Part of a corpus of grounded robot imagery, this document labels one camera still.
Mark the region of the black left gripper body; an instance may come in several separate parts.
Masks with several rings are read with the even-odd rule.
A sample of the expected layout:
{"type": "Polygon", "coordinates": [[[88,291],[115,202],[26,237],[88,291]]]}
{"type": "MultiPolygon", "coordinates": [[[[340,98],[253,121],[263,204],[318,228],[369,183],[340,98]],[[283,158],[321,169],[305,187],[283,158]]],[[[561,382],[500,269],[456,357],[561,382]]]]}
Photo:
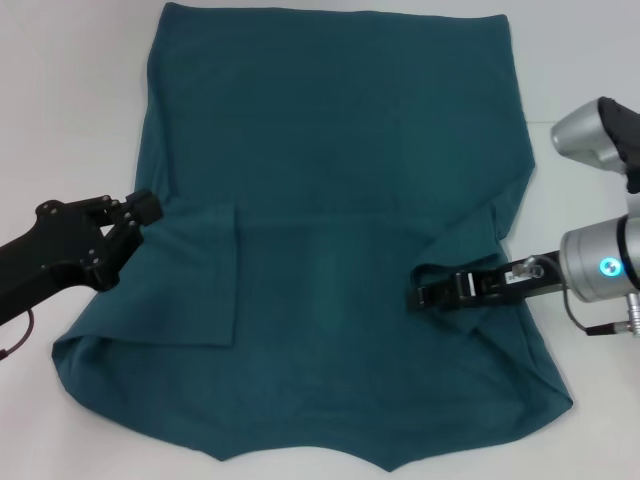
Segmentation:
{"type": "Polygon", "coordinates": [[[49,200],[36,222],[1,247],[1,322],[16,318],[73,286],[106,291],[116,285],[101,228],[115,223],[116,202],[97,197],[71,203],[49,200]]]}

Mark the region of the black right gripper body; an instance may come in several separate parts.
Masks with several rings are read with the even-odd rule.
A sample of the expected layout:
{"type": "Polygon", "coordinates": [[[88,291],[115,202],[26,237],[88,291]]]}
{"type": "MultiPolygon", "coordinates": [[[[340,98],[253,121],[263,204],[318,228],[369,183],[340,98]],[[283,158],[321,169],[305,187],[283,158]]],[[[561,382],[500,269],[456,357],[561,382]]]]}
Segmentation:
{"type": "Polygon", "coordinates": [[[516,274],[514,268],[524,259],[497,268],[473,272],[475,295],[473,300],[481,306],[501,306],[519,303],[526,298],[560,292],[563,276],[559,251],[535,255],[533,273],[516,274]]]}

